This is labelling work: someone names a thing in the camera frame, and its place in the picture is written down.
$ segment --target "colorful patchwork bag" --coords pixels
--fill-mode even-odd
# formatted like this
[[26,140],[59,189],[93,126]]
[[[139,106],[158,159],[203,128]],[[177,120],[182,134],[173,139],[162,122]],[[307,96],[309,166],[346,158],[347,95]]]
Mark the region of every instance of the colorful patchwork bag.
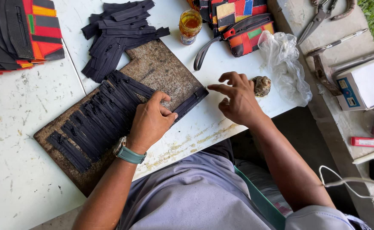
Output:
[[264,30],[268,30],[271,34],[274,34],[274,25],[270,13],[248,16],[228,26],[221,32],[220,36],[212,39],[199,51],[194,60],[194,70],[200,70],[205,54],[214,42],[227,40],[230,44],[232,55],[234,57],[241,57],[242,55],[258,50],[258,40]]

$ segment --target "hand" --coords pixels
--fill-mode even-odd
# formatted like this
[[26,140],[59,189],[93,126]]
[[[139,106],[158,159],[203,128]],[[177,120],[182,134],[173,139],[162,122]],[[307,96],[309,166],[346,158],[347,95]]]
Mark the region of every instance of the hand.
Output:
[[137,154],[144,154],[164,133],[169,130],[178,114],[160,104],[161,100],[170,101],[169,95],[162,91],[154,92],[150,100],[137,106],[132,129],[126,147]]
[[248,80],[245,74],[237,74],[237,72],[227,72],[221,75],[219,82],[225,80],[228,80],[227,84],[232,87],[215,84],[209,85],[208,89],[230,98],[230,101],[224,98],[218,106],[226,118],[248,128],[253,128],[257,121],[267,118],[255,99],[253,81]]

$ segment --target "man's right hand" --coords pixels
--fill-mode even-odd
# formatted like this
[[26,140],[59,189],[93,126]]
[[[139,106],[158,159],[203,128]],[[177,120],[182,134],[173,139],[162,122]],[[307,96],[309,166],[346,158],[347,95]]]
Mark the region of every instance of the man's right hand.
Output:
[[208,86],[209,90],[220,92],[230,98],[230,101],[224,98],[219,104],[219,109],[226,118],[248,128],[255,128],[259,122],[268,118],[255,99],[253,81],[248,80],[245,74],[237,74],[237,72],[224,73],[219,82],[226,80],[229,86],[224,84]]

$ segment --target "plastic bag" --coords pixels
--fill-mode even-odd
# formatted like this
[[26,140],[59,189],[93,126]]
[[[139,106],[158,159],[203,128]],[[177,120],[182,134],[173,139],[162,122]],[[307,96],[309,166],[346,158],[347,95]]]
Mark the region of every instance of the plastic bag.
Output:
[[312,99],[312,93],[304,81],[304,68],[298,61],[296,37],[282,32],[272,35],[264,30],[258,48],[266,67],[275,74],[271,80],[281,98],[292,105],[305,107]]

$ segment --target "white table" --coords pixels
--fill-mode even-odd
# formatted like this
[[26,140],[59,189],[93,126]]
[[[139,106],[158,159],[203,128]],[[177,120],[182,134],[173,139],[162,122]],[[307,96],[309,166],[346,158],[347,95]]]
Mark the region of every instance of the white table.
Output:
[[[87,41],[80,29],[88,24],[91,13],[103,11],[102,1],[54,2],[66,58],[0,76],[0,229],[29,229],[85,201],[82,193],[32,136],[98,86],[81,73],[90,58],[87,50],[92,39]],[[258,52],[237,59],[231,55],[226,42],[214,43],[202,69],[195,72],[193,60],[198,50],[211,39],[212,32],[203,24],[196,43],[182,45],[178,20],[180,14],[189,8],[188,3],[185,0],[155,3],[156,6],[149,11],[149,23],[156,28],[170,28],[171,35],[162,41],[203,85],[217,83],[220,75],[228,71],[245,73],[249,78],[259,75],[274,77],[260,68],[263,60]],[[123,55],[118,69],[128,61],[128,56]],[[232,123],[218,110],[223,97],[210,92],[149,149],[148,157],[137,168],[133,179],[244,131],[246,127]],[[270,117],[293,108],[279,97],[275,87],[258,102]]]

